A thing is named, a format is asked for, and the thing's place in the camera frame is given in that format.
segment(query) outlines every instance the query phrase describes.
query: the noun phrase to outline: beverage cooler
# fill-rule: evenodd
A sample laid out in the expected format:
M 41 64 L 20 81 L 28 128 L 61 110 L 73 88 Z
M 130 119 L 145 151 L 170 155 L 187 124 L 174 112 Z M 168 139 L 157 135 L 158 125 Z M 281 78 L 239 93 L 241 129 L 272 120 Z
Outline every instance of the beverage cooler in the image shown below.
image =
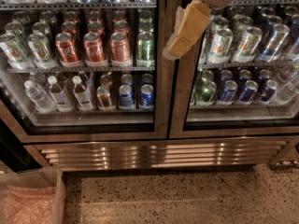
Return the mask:
M 167 60 L 191 1 L 4 0 L 1 119 L 64 171 L 275 165 L 299 139 L 299 0 L 212 9 Z

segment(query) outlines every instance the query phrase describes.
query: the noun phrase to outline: terrazzo floor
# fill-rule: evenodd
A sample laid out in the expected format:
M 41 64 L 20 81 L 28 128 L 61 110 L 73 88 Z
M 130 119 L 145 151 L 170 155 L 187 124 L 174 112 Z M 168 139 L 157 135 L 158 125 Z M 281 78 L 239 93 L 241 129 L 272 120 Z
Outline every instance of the terrazzo floor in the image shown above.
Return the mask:
M 298 224 L 299 168 L 66 173 L 67 223 Z

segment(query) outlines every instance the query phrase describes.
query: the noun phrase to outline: floor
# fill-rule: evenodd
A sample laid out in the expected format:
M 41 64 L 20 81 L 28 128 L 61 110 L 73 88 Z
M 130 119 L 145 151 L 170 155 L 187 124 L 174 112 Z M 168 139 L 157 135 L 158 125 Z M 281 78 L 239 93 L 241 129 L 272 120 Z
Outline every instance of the floor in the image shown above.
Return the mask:
M 67 223 L 298 224 L 299 168 L 67 173 Z

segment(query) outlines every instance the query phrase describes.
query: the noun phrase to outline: bottle cap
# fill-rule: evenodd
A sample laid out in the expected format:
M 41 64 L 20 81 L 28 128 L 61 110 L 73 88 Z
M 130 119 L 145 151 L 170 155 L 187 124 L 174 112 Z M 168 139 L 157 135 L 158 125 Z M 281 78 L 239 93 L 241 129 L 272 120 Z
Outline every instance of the bottle cap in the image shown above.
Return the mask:
M 48 82 L 50 85 L 53 85 L 53 84 L 57 83 L 57 78 L 54 76 L 50 76 L 50 77 L 48 77 Z
M 75 85 L 79 84 L 82 82 L 81 78 L 79 76 L 73 77 L 73 82 Z
M 33 87 L 34 87 L 34 82 L 32 82 L 31 80 L 27 80 L 27 81 L 24 83 L 24 86 L 25 86 L 27 89 L 33 88 Z

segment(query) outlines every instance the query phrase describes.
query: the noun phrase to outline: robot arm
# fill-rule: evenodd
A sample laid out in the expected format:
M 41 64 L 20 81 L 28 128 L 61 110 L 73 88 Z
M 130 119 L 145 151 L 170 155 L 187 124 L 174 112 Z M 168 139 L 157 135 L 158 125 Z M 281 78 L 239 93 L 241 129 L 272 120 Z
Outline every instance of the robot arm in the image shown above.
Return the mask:
M 212 8 L 225 7 L 234 0 L 193 0 L 177 10 L 175 32 L 169 38 L 163 55 L 168 60 L 180 59 L 205 32 Z

